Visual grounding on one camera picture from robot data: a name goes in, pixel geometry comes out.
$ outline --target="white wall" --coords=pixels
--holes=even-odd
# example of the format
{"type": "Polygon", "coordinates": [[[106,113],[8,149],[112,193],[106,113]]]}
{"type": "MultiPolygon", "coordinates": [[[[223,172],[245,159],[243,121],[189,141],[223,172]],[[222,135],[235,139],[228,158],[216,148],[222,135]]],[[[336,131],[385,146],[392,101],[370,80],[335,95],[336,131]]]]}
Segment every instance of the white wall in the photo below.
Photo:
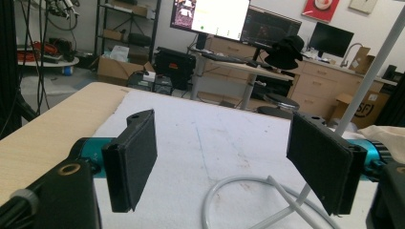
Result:
{"type": "MultiPolygon", "coordinates": [[[[96,0],[79,1],[81,6],[76,8],[80,13],[79,24],[74,30],[77,48],[81,51],[93,52],[96,31],[96,0]]],[[[252,0],[251,4],[302,21],[303,25],[301,26],[299,35],[307,42],[317,21],[301,14],[306,2],[307,0],[252,0]]],[[[360,42],[365,47],[371,48],[369,54],[376,55],[405,4],[393,0],[379,0],[373,12],[366,14],[349,9],[350,2],[351,0],[339,1],[330,25],[347,31],[353,31],[354,37],[352,43],[360,42]]],[[[161,46],[185,52],[186,47],[193,42],[196,34],[170,28],[169,21],[172,3],[172,0],[161,0],[160,20],[155,48],[161,46]]],[[[18,20],[22,20],[21,10],[17,2],[16,5],[16,21],[17,25],[21,25],[21,21],[18,22],[18,20]]],[[[37,17],[32,20],[32,23],[38,25],[35,20],[37,20],[37,17]]],[[[67,26],[67,22],[63,18],[54,18],[54,20],[60,26],[67,26]]],[[[38,31],[32,30],[32,33],[38,34],[38,31]]],[[[21,31],[21,28],[17,30],[17,36],[22,36],[22,34],[24,33],[21,31]]],[[[59,31],[52,26],[49,26],[49,35],[65,36],[67,39],[72,39],[72,35],[69,32],[59,31]]],[[[405,31],[398,38],[387,61],[380,70],[380,75],[385,72],[389,64],[397,66],[397,72],[405,72],[405,63],[402,57],[403,53],[405,53],[404,41],[405,31]]],[[[357,49],[358,46],[352,49],[348,57],[349,61],[352,61],[357,49]]],[[[341,62],[341,58],[336,56],[330,56],[330,58],[335,59],[338,63],[341,62]]]]}

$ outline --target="keyboard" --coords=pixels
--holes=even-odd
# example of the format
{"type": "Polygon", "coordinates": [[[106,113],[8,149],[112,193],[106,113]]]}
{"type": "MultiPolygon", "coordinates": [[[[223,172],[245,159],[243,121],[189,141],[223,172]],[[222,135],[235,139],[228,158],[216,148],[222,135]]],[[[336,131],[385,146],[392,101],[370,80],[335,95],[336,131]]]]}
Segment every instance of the keyboard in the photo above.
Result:
{"type": "Polygon", "coordinates": [[[208,59],[212,59],[212,60],[215,60],[215,61],[221,61],[221,62],[237,63],[237,64],[246,63],[245,60],[241,60],[241,59],[236,58],[236,57],[217,55],[217,54],[214,54],[214,53],[203,53],[202,56],[205,57],[205,58],[208,58],[208,59]]]}
{"type": "Polygon", "coordinates": [[[245,61],[247,63],[250,63],[251,66],[260,66],[267,70],[273,70],[273,68],[271,68],[271,66],[267,63],[263,63],[263,62],[259,62],[259,61],[251,60],[251,59],[245,59],[245,61]]]}

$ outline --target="drawer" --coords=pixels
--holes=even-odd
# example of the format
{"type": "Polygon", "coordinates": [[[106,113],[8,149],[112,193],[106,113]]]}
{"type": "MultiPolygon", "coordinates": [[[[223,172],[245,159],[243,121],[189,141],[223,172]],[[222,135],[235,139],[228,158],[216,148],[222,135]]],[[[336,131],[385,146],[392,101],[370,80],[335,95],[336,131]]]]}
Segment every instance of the drawer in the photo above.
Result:
{"type": "Polygon", "coordinates": [[[334,70],[325,66],[316,65],[312,63],[306,63],[302,71],[303,73],[335,80],[344,74],[338,70],[334,70]]]}
{"type": "Polygon", "coordinates": [[[327,99],[315,97],[309,94],[294,93],[292,100],[300,104],[300,112],[321,116],[328,119],[333,112],[333,104],[327,99]]]}
{"type": "MultiPolygon", "coordinates": [[[[344,75],[340,77],[340,83],[335,88],[332,96],[337,97],[338,95],[345,93],[354,95],[357,93],[358,88],[362,83],[363,77],[357,75],[344,75]]],[[[384,84],[381,82],[374,81],[370,87],[370,91],[379,93],[384,84]]]]}
{"type": "Polygon", "coordinates": [[[337,82],[313,75],[300,75],[294,93],[310,94],[328,98],[336,87],[337,82]]]}
{"type": "Polygon", "coordinates": [[[253,56],[254,52],[256,51],[255,48],[244,45],[242,43],[223,40],[216,37],[212,39],[213,40],[211,42],[209,50],[213,52],[221,52],[227,55],[250,57],[253,56]]]}

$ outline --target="teal motor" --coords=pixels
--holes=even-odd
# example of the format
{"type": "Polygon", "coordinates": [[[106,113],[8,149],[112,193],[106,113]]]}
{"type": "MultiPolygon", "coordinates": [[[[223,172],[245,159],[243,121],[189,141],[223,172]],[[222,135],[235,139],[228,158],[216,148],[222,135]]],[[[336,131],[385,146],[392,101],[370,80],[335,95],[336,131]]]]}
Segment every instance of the teal motor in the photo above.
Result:
{"type": "Polygon", "coordinates": [[[359,145],[367,150],[367,157],[364,162],[364,176],[373,182],[378,182],[383,167],[393,162],[390,151],[379,141],[367,139],[349,139],[350,143],[359,145]]]}

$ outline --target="computer monitor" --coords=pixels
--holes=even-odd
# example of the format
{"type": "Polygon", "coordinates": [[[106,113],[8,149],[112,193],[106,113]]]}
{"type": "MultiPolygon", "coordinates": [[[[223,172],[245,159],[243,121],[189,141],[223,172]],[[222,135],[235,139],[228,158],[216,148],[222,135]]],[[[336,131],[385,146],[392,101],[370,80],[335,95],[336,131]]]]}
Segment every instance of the computer monitor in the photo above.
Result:
{"type": "Polygon", "coordinates": [[[318,51],[318,57],[322,57],[324,52],[344,57],[353,36],[351,31],[317,22],[308,46],[318,51]]]}
{"type": "Polygon", "coordinates": [[[241,39],[250,0],[174,0],[170,27],[196,32],[202,50],[208,34],[241,39]]]}
{"type": "Polygon", "coordinates": [[[281,14],[249,6],[241,41],[259,49],[271,49],[286,36],[297,35],[301,24],[281,14]]]}

